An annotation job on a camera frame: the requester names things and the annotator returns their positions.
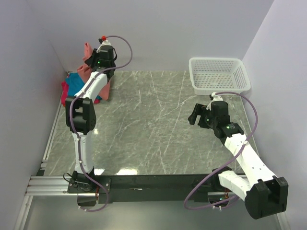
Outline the salmon pink t shirt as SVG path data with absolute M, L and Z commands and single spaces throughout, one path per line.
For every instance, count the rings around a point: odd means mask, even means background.
M 86 42 L 84 44 L 84 56 L 83 56 L 84 63 L 77 69 L 77 73 L 79 74 L 84 83 L 86 83 L 89 80 L 92 73 L 92 69 L 87 64 L 85 64 L 85 61 L 90 58 L 92 52 L 93 49 L 91 45 L 88 42 Z M 107 85 L 104 86 L 98 94 L 105 101 L 109 99 L 110 86 L 111 82 L 109 81 Z

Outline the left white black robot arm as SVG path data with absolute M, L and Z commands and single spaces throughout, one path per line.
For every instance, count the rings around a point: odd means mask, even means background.
M 75 169 L 73 179 L 86 193 L 95 189 L 94 163 L 92 160 L 92 134 L 96 126 L 94 101 L 99 96 L 108 99 L 110 80 L 116 69 L 117 54 L 112 45 L 86 48 L 82 70 L 87 80 L 73 96 L 66 98 L 66 125 L 72 132 L 75 145 Z

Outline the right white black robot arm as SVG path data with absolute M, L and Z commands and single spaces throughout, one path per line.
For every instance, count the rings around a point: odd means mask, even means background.
M 215 191 L 227 188 L 241 198 L 249 215 L 260 219 L 286 211 L 288 182 L 277 177 L 259 158 L 243 129 L 230 120 L 228 103 L 216 101 L 208 106 L 197 103 L 188 117 L 191 125 L 212 129 L 214 135 L 233 154 L 246 180 L 228 169 L 227 163 L 202 179 L 188 194 L 190 198 L 207 181 Z

